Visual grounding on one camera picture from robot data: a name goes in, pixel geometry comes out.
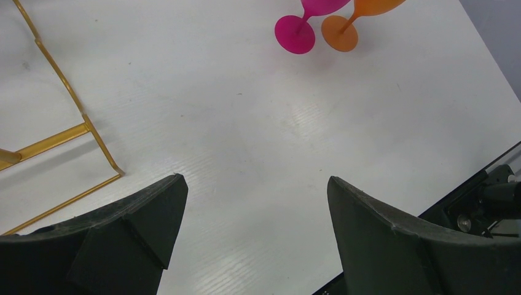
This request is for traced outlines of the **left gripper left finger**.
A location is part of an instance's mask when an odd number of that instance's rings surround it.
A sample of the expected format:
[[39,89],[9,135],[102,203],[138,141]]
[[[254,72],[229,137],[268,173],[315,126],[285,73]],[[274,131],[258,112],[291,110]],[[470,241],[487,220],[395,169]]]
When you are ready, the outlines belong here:
[[156,294],[186,207],[183,175],[26,235],[1,237],[2,294]]

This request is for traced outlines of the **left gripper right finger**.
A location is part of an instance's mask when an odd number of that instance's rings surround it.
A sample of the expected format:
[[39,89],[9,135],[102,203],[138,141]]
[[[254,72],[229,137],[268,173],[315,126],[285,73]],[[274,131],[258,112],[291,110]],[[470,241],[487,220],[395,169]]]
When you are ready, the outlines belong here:
[[336,176],[327,200],[348,294],[520,293],[520,240],[438,226]]

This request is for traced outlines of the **orange plastic wine glass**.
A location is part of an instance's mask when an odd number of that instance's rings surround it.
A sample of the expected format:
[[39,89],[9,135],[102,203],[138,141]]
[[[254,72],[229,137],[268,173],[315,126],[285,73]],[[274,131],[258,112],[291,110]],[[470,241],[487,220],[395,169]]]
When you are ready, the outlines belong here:
[[355,0],[354,11],[349,19],[339,15],[331,15],[324,19],[321,32],[324,40],[339,52],[349,52],[358,43],[358,33],[354,21],[360,17],[372,17],[385,14],[405,0]]

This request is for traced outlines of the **magenta plastic wine glass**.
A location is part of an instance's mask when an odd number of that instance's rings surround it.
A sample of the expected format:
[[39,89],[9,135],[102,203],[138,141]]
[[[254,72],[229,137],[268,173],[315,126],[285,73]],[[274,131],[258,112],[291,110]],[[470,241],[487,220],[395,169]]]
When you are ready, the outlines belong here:
[[301,0],[302,17],[286,15],[275,24],[274,33],[279,45],[293,54],[305,54],[315,45],[315,32],[308,20],[332,14],[349,3],[350,0]]

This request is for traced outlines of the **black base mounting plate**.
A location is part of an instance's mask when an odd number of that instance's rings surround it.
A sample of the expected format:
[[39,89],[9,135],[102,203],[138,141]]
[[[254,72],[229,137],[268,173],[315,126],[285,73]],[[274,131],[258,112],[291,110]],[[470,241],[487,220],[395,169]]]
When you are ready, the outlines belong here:
[[[520,240],[519,234],[495,231],[505,220],[520,219],[520,173],[511,168],[519,160],[516,144],[416,217],[470,235]],[[343,271],[318,293],[348,294]]]

